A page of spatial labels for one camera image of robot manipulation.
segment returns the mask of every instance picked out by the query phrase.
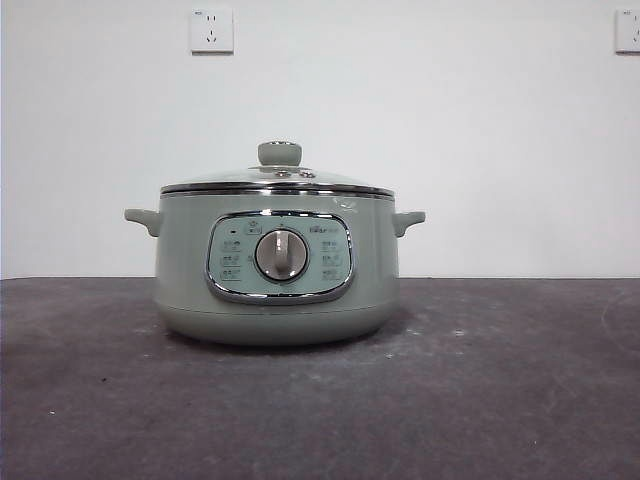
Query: pot handle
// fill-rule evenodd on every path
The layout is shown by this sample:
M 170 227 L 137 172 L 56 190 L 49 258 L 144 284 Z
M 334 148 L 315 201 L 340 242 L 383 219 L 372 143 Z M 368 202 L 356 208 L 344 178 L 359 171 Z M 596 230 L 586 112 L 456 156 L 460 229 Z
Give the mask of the pot handle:
M 142 210 L 140 208 L 127 208 L 124 211 L 125 220 L 136 222 L 147 227 L 149 235 L 157 237 L 160 235 L 162 225 L 162 214 L 153 210 Z
M 393 228 L 396 231 L 396 237 L 404 237 L 404 232 L 411 225 L 422 223 L 425 219 L 424 212 L 407 212 L 393 214 Z

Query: lid handle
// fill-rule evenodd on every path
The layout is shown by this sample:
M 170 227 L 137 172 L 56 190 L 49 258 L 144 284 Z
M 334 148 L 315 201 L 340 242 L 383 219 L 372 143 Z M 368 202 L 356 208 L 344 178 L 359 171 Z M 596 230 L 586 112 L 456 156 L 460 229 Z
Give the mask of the lid handle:
M 258 160 L 262 165 L 296 167 L 302 160 L 302 147 L 284 140 L 258 145 Z

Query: rotary knob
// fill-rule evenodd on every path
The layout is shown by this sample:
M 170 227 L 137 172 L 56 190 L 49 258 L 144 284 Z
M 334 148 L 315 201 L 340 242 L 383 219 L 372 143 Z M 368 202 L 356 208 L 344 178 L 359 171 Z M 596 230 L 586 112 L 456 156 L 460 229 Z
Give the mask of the rotary knob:
M 292 280 L 307 264 L 307 247 L 300 236 L 290 230 L 267 233 L 256 247 L 256 263 L 271 280 Z

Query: electric hot pot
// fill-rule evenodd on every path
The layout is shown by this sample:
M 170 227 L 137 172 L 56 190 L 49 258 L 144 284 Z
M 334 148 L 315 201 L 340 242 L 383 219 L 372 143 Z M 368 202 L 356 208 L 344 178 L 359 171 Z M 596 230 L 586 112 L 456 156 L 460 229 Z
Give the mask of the electric hot pot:
M 424 212 L 394 193 L 301 167 L 290 142 L 259 166 L 161 189 L 125 211 L 157 237 L 155 302 L 184 335 L 238 345 L 333 341 L 379 328 L 397 300 L 397 238 Z

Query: wall socket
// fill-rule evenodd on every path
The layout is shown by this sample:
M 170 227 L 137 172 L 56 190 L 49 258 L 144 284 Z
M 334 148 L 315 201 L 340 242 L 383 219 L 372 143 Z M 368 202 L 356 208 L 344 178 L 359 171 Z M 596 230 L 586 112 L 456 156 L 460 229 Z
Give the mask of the wall socket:
M 640 53 L 640 9 L 616 10 L 616 52 Z
M 189 44 L 193 53 L 233 52 L 233 11 L 223 7 L 193 10 Z

